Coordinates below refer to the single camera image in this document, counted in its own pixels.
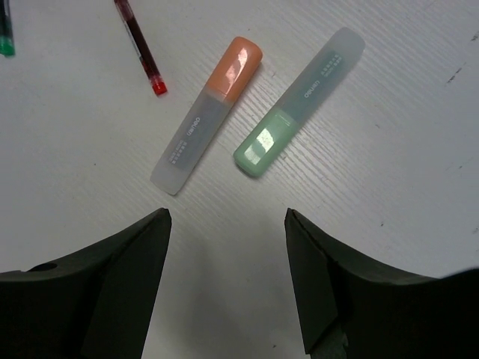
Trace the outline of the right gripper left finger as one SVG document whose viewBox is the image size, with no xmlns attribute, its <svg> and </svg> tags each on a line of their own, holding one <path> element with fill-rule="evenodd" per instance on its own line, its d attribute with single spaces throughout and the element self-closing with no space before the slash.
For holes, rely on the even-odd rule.
<svg viewBox="0 0 479 359">
<path fill-rule="evenodd" d="M 158 209 L 28 271 L 1 274 L 3 358 L 140 358 L 171 234 Z"/>
</svg>

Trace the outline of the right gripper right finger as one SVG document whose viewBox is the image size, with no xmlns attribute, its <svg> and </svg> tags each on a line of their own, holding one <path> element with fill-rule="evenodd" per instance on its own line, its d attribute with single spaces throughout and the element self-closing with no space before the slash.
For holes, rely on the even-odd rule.
<svg viewBox="0 0 479 359">
<path fill-rule="evenodd" d="M 345 245 L 294 209 L 284 226 L 308 356 L 478 356 L 477 269 L 426 277 Z"/>
</svg>

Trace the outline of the orange cap highlighter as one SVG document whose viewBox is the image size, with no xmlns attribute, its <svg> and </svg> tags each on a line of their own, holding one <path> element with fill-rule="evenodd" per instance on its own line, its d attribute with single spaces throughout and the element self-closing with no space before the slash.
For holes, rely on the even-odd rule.
<svg viewBox="0 0 479 359">
<path fill-rule="evenodd" d="M 176 195 L 200 161 L 216 132 L 253 77 L 263 53 L 255 43 L 235 37 L 165 148 L 150 181 Z"/>
</svg>

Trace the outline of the green cap highlighter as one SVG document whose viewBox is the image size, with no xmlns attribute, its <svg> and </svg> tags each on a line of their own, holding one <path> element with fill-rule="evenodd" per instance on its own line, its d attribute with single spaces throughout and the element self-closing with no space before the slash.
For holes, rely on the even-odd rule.
<svg viewBox="0 0 479 359">
<path fill-rule="evenodd" d="M 358 63 L 364 48 L 353 30 L 335 32 L 234 151 L 237 167 L 250 177 L 262 176 Z"/>
</svg>

